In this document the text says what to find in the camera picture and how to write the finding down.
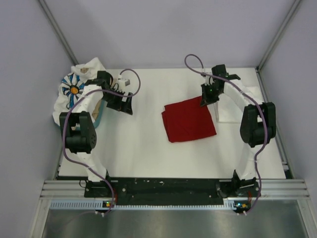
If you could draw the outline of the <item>red t shirt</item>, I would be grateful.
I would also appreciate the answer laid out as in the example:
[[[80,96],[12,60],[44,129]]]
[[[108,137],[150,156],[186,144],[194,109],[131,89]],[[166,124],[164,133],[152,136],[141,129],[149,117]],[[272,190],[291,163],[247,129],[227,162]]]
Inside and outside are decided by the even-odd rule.
[[[201,96],[164,106],[163,125],[169,142],[187,142],[216,135],[207,106],[200,106]]]

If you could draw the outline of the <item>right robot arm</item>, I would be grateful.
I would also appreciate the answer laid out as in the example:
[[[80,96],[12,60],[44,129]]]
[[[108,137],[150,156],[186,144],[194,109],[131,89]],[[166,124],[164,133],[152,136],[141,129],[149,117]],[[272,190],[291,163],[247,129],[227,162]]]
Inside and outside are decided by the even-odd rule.
[[[247,192],[259,192],[261,176],[258,156],[276,135],[276,109],[272,102],[256,97],[236,74],[229,74],[223,64],[212,67],[211,74],[203,72],[201,105],[207,106],[226,95],[242,112],[240,137],[244,143],[240,162],[229,184],[221,184],[218,192],[227,198],[244,196]]]

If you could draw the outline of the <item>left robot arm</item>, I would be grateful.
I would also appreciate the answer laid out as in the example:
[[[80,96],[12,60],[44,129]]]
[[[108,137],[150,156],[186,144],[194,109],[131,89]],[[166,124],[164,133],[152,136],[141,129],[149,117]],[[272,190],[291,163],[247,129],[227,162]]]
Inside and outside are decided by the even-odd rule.
[[[118,75],[117,79],[107,71],[98,71],[95,79],[85,82],[83,93],[68,112],[59,115],[64,158],[84,167],[88,180],[97,182],[95,191],[100,196],[112,192],[112,184],[106,181],[107,170],[94,153],[97,133],[92,113],[99,101],[116,111],[132,115],[134,93],[127,92],[129,79]]]

